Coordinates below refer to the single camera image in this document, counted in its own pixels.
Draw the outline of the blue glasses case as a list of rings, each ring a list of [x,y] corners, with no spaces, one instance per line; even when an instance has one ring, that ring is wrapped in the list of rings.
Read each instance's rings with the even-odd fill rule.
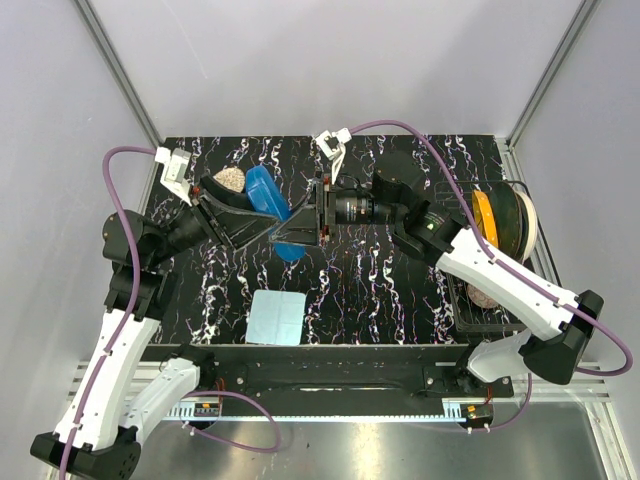
[[[277,217],[281,222],[291,217],[291,211],[270,172],[262,165],[246,173],[246,194],[254,210]],[[295,262],[305,255],[305,248],[297,245],[275,243],[276,254],[285,262]]]

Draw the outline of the light blue cleaning cloth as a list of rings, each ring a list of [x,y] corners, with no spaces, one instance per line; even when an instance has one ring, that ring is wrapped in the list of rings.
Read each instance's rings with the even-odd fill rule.
[[[303,293],[257,290],[251,303],[245,341],[271,346],[299,345],[305,304]]]

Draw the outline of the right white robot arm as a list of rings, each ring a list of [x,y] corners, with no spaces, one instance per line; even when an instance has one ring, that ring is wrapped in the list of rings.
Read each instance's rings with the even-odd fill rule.
[[[348,188],[346,177],[317,173],[309,196],[270,233],[270,241],[318,246],[338,225],[385,224],[405,255],[478,288],[524,326],[514,336],[467,351],[465,364],[453,374],[460,393],[476,396],[502,377],[526,373],[570,383],[593,334],[585,318],[597,317],[604,304],[599,295],[549,283],[476,237],[474,221],[425,192],[423,171],[404,153],[380,157],[369,187]]]

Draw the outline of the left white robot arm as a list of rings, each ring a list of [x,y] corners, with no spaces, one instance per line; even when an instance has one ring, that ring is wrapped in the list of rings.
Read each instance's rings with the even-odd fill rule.
[[[211,177],[186,192],[187,206],[158,224],[113,200],[103,225],[103,255],[113,275],[98,341],[71,404],[56,427],[37,435],[33,457],[61,477],[128,479],[149,433],[189,394],[208,394],[217,381],[215,357],[180,346],[131,403],[125,401],[139,361],[164,319],[175,279],[160,265],[207,240],[239,250],[278,224],[244,193]]]

